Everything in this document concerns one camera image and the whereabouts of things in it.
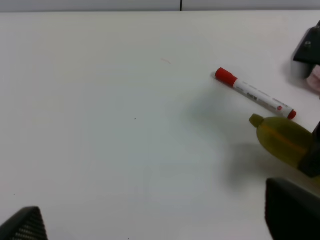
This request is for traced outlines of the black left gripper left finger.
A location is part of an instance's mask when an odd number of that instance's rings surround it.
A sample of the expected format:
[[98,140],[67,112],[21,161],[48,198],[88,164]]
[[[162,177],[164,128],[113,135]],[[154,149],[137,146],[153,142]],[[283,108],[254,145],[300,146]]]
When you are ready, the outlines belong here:
[[48,240],[41,210],[38,206],[20,209],[0,226],[1,240]]

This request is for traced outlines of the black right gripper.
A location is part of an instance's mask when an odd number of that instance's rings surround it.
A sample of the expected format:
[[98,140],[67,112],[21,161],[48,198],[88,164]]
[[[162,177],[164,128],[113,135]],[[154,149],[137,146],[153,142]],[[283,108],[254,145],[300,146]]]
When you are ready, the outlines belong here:
[[307,30],[291,58],[291,73],[298,79],[308,78],[320,65],[320,22]]

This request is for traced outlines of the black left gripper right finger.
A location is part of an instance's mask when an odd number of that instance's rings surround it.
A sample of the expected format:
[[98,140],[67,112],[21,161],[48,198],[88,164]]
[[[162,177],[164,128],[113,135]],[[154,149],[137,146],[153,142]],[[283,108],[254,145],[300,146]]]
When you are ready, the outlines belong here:
[[274,240],[318,240],[320,198],[285,179],[269,178],[265,222]]

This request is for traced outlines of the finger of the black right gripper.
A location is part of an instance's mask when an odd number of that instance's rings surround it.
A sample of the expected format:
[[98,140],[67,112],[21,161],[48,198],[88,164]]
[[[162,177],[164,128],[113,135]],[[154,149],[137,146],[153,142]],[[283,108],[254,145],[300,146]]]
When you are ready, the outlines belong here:
[[311,147],[299,163],[298,169],[309,178],[320,176],[320,124],[312,132]]

